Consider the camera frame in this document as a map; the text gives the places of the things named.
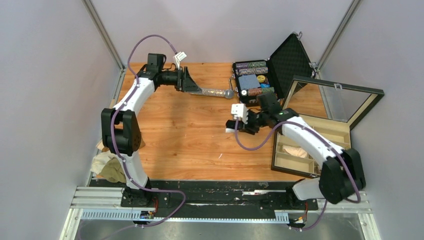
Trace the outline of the cream boxer underwear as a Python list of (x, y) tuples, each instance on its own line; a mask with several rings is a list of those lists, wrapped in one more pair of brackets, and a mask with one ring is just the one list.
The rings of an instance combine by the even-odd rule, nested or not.
[(306, 158), (308, 156), (308, 153), (301, 147), (283, 145), (281, 149), (284, 153), (289, 154), (291, 156), (295, 156), (299, 158)]

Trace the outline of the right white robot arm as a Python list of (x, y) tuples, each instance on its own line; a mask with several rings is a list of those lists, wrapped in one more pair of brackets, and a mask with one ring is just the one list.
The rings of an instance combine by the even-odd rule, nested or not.
[(292, 108), (283, 108), (276, 96), (267, 92), (258, 96), (263, 105), (255, 112), (243, 103), (233, 104), (231, 115), (235, 139), (247, 151), (260, 149), (268, 140), (256, 147), (247, 147), (240, 142), (240, 132), (254, 135), (260, 128), (269, 127), (304, 150), (321, 171), (316, 177), (308, 177), (287, 188), (286, 204), (298, 209), (309, 199), (324, 199), (332, 204), (341, 201), (359, 203), (360, 191), (366, 186), (361, 155), (354, 148), (345, 148), (326, 138), (311, 126), (305, 115)]

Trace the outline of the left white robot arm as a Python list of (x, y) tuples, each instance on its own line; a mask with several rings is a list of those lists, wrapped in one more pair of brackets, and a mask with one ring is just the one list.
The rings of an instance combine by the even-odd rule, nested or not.
[(136, 190), (134, 200), (140, 206), (149, 206), (153, 201), (153, 189), (143, 169), (139, 148), (142, 134), (137, 115), (149, 97), (160, 86), (173, 86), (179, 92), (196, 93), (201, 88), (190, 76), (187, 67), (180, 63), (186, 58), (182, 51), (174, 57), (174, 69), (165, 69), (166, 56), (150, 53), (147, 63), (134, 73), (134, 81), (129, 91), (115, 106), (101, 112), (102, 143), (117, 155), (126, 179), (126, 186)]

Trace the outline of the black Junhao underwear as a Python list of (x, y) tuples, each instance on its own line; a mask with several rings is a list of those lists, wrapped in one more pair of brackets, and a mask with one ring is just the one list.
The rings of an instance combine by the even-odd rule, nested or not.
[(239, 130), (240, 123), (237, 120), (227, 120), (225, 123), (225, 133), (234, 133)]

